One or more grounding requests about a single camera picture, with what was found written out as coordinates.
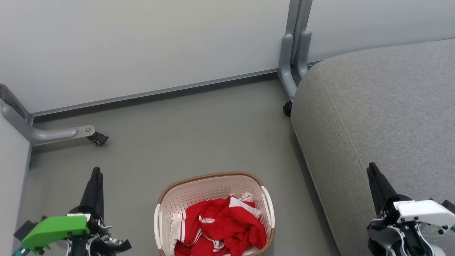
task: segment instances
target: gray fabric upholstery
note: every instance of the gray fabric upholstery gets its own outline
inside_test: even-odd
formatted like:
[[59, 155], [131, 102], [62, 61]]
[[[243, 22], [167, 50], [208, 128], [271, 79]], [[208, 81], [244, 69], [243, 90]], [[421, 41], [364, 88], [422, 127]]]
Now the gray fabric upholstery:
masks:
[[[300, 83], [291, 118], [343, 256], [371, 255], [369, 162], [400, 194], [455, 202], [455, 40], [322, 61]], [[454, 232], [426, 233], [453, 255]]]

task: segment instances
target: laundry basket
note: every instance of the laundry basket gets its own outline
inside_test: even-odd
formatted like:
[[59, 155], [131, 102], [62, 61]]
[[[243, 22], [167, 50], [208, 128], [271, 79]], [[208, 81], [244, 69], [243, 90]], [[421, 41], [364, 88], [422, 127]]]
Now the laundry basket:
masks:
[[259, 220], [267, 233], [267, 244], [261, 250], [253, 248], [243, 255], [259, 256], [272, 245], [275, 237], [275, 213], [272, 200], [262, 182], [246, 172], [208, 174], [185, 179], [168, 186], [161, 194], [154, 215], [155, 241], [160, 256], [173, 256], [169, 245], [169, 233], [173, 216], [181, 214], [189, 206], [203, 200], [241, 197], [251, 193], [256, 208], [261, 212]]

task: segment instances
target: metal bracket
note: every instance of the metal bracket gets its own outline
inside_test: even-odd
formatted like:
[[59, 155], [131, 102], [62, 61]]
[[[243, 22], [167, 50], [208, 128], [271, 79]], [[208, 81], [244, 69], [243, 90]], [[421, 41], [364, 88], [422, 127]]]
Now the metal bracket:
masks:
[[1, 113], [33, 146], [73, 138], [88, 137], [96, 133], [95, 126], [93, 125], [59, 130], [36, 129], [31, 127], [10, 105], [6, 104], [2, 106]]
[[308, 26], [308, 20], [311, 12], [311, 5], [313, 0], [300, 0], [300, 5], [298, 6], [297, 22], [295, 24], [294, 43], [292, 44], [292, 55], [291, 55], [291, 65], [296, 64], [297, 58], [297, 46], [300, 41], [300, 35]]
[[300, 80], [308, 71], [308, 52], [310, 49], [311, 31], [305, 30], [300, 34], [297, 46], [297, 70]]
[[32, 116], [25, 110], [21, 103], [14, 97], [8, 87], [0, 84], [0, 98], [5, 104], [10, 105], [27, 123], [30, 123]]
[[292, 51], [292, 42], [294, 36], [292, 34], [286, 34], [281, 40], [281, 53], [280, 53], [280, 63], [278, 66], [278, 75], [280, 76], [281, 82], [286, 89], [286, 92], [291, 98], [291, 101], [294, 100], [294, 95], [297, 90], [297, 85], [294, 82], [291, 73], [291, 51]]

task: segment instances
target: white panel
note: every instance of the white panel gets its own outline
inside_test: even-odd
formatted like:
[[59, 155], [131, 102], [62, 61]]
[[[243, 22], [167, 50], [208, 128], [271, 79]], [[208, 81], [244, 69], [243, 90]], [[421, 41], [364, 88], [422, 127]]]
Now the white panel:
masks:
[[0, 83], [35, 113], [278, 67], [289, 0], [2, 0]]
[[13, 247], [29, 146], [0, 114], [0, 248], [5, 255]]
[[455, 37], [453, 0], [314, 0], [308, 60]]
[[408, 201], [394, 205], [400, 213], [398, 223], [413, 221], [418, 217], [419, 221], [440, 227], [452, 227], [455, 224], [455, 214], [433, 200]]

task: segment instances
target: caster wheel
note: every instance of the caster wheel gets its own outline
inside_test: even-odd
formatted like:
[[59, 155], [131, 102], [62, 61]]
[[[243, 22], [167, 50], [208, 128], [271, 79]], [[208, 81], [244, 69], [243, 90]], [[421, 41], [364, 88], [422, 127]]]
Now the caster wheel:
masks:
[[291, 109], [292, 109], [292, 101], [286, 102], [286, 104], [283, 106], [284, 114], [287, 115], [288, 117], [290, 117]]
[[372, 239], [368, 239], [368, 249], [374, 256], [384, 256], [386, 253], [384, 247]]
[[104, 136], [104, 134], [101, 134], [99, 132], [95, 132], [93, 135], [88, 136], [87, 139], [89, 139], [91, 142], [95, 143], [97, 146], [104, 145], [106, 143], [107, 139], [109, 139], [108, 136]]

